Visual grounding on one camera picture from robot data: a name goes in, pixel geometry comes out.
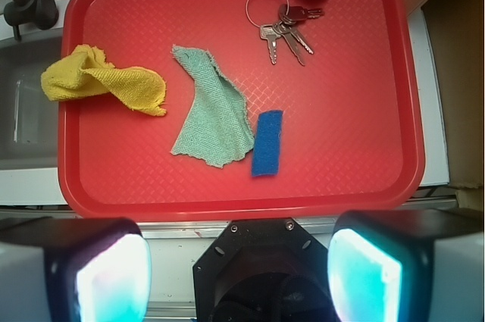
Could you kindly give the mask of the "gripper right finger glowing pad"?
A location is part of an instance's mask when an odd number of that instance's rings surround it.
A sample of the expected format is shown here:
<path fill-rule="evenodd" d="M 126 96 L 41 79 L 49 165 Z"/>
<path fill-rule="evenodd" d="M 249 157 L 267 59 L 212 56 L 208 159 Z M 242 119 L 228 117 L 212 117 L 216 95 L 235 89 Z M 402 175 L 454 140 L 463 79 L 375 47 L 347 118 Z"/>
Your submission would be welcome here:
<path fill-rule="evenodd" d="M 484 217 L 471 209 L 347 211 L 327 275 L 342 321 L 482 321 Z"/>

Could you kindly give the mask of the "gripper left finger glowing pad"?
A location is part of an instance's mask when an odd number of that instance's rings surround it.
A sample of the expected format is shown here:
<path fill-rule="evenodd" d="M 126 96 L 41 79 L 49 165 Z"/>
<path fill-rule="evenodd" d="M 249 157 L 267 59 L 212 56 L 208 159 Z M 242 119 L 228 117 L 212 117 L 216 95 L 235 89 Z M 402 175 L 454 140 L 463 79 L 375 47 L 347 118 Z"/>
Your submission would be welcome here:
<path fill-rule="evenodd" d="M 142 321 L 151 255 L 127 218 L 1 221 L 3 321 Z"/>

